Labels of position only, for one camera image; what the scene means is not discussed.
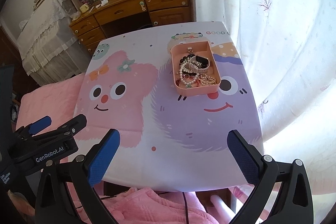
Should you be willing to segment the small silver flower charm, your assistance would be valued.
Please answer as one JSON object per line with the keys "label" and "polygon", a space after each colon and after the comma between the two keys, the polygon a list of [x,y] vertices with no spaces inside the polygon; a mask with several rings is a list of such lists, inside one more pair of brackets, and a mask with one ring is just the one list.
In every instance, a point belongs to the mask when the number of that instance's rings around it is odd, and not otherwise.
{"label": "small silver flower charm", "polygon": [[193,50],[192,47],[188,47],[187,48],[187,52],[188,52],[188,54],[192,54],[194,52],[194,50]]}

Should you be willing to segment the pink fluffy blanket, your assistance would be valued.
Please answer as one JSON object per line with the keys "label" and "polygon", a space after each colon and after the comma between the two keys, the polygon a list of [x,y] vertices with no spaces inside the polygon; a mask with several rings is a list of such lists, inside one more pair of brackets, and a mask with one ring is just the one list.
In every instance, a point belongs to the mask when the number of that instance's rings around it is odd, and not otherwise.
{"label": "pink fluffy blanket", "polygon": [[[84,74],[48,84],[21,99],[17,127],[26,126],[48,115],[51,129],[70,120],[74,114]],[[150,188],[130,188],[102,201],[118,223],[229,223],[235,213],[219,196],[213,206],[204,207],[196,193],[156,193]]]}

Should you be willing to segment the white lace covered furniture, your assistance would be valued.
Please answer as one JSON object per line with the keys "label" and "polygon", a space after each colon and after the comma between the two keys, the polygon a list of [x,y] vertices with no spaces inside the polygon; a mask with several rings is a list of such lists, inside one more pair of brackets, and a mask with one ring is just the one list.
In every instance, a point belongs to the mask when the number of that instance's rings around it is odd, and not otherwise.
{"label": "white lace covered furniture", "polygon": [[71,0],[44,0],[19,35],[23,68],[38,85],[86,72],[91,56],[70,29],[76,12]]}

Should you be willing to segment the cartoon monster table mat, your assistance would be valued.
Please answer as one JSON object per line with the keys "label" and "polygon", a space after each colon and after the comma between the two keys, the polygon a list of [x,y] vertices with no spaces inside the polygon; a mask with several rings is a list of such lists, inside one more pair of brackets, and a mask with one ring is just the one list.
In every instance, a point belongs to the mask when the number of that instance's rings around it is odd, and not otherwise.
{"label": "cartoon monster table mat", "polygon": [[[205,44],[198,55],[217,65],[219,87],[182,96],[170,51]],[[194,192],[243,185],[227,147],[238,130],[263,149],[259,117],[240,56],[222,22],[192,22],[129,32],[101,41],[92,55],[75,106],[87,126],[76,134],[85,154],[109,129],[120,147],[104,180],[128,187]]]}

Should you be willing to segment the yellow mug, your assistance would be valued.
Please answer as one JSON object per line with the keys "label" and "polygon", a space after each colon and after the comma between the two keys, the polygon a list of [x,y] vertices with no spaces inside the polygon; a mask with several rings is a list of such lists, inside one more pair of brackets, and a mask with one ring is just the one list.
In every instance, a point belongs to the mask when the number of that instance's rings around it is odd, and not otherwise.
{"label": "yellow mug", "polygon": [[85,3],[85,4],[81,5],[79,9],[80,9],[81,13],[84,14],[85,12],[89,11],[90,5],[88,5],[88,3]]}

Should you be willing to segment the pink plastic tray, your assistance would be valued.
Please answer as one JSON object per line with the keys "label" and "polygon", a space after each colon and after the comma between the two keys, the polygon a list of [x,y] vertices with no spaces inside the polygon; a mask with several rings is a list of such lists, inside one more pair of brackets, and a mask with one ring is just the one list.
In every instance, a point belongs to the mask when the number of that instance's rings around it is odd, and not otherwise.
{"label": "pink plastic tray", "polygon": [[221,77],[208,41],[178,44],[170,53],[179,95],[191,97],[218,91]]}

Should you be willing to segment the wooden desk with drawers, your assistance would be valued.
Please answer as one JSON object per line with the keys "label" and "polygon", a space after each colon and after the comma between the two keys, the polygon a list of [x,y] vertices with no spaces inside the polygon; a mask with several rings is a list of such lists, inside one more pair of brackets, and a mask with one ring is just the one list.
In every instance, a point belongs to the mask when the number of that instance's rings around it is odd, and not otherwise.
{"label": "wooden desk with drawers", "polygon": [[90,55],[104,39],[155,26],[192,21],[190,0],[108,0],[80,15],[70,29]]}

